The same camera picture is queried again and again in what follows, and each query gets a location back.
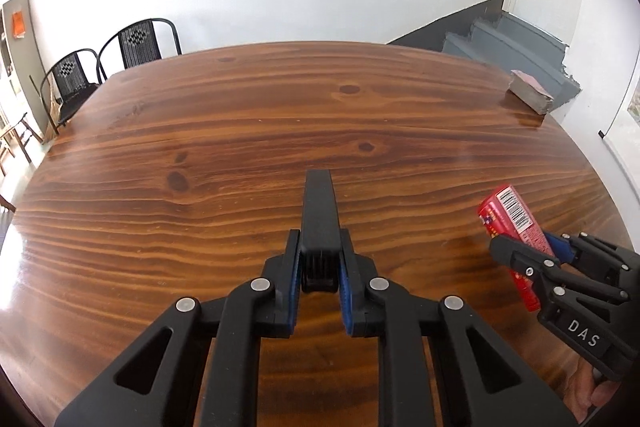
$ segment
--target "staircase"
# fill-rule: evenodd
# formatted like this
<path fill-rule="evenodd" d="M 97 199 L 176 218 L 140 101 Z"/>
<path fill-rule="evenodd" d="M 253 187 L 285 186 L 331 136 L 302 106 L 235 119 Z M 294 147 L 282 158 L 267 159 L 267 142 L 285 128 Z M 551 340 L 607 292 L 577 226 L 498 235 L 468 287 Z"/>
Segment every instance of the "staircase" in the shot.
<path fill-rule="evenodd" d="M 554 97 L 555 109 L 580 92 L 580 85 L 564 72 L 566 48 L 555 37 L 503 12 L 495 25 L 476 20 L 468 37 L 447 33 L 442 52 L 494 64 L 507 73 L 532 75 Z"/>

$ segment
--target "human hand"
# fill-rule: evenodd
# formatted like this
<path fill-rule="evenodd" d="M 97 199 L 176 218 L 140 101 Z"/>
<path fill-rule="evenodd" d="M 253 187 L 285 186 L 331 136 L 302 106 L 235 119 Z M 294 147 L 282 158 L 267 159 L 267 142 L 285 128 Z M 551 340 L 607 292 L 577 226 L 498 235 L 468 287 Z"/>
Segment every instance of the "human hand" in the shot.
<path fill-rule="evenodd" d="M 620 382 L 604 381 L 596 386 L 593 366 L 584 359 L 578 360 L 575 373 L 569 377 L 564 389 L 564 404 L 579 423 L 587 418 L 589 407 L 602 407 L 620 387 Z"/>

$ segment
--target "silver screw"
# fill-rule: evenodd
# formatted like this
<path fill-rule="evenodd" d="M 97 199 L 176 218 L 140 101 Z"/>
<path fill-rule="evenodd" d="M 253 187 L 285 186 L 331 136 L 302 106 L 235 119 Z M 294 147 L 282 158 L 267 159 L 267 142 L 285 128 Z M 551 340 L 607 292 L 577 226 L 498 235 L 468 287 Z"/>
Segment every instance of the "silver screw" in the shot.
<path fill-rule="evenodd" d="M 196 307 L 196 301 L 191 297 L 183 297 L 175 303 L 175 307 L 179 312 L 190 312 Z"/>
<path fill-rule="evenodd" d="M 369 281 L 369 286 L 371 286 L 373 290 L 382 291 L 389 288 L 389 281 L 384 277 L 373 277 L 373 279 Z"/>
<path fill-rule="evenodd" d="M 449 295 L 449 297 L 444 299 L 444 305 L 450 310 L 459 310 L 465 305 L 465 301 L 457 295 Z"/>
<path fill-rule="evenodd" d="M 251 281 L 251 289 L 257 292 L 264 292 L 269 289 L 269 286 L 271 286 L 269 279 L 265 279 L 264 277 L 258 277 L 258 279 Z"/>

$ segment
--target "barcode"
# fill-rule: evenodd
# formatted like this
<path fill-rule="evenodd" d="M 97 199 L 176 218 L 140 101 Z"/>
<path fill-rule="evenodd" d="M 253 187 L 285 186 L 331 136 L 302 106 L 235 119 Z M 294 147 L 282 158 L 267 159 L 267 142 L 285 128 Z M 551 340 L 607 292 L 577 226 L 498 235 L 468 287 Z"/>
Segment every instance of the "barcode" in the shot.
<path fill-rule="evenodd" d="M 518 233 L 527 230 L 533 224 L 511 187 L 505 188 L 498 194 L 498 201 L 509 214 L 509 219 Z"/>

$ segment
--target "orange paper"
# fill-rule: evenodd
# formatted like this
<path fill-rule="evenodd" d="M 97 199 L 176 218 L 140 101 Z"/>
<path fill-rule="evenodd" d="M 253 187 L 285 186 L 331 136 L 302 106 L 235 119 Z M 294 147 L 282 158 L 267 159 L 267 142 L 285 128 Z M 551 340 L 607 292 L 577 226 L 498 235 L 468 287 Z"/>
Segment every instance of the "orange paper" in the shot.
<path fill-rule="evenodd" d="M 21 39 L 24 37 L 24 19 L 22 18 L 22 12 L 14 12 L 14 39 Z"/>

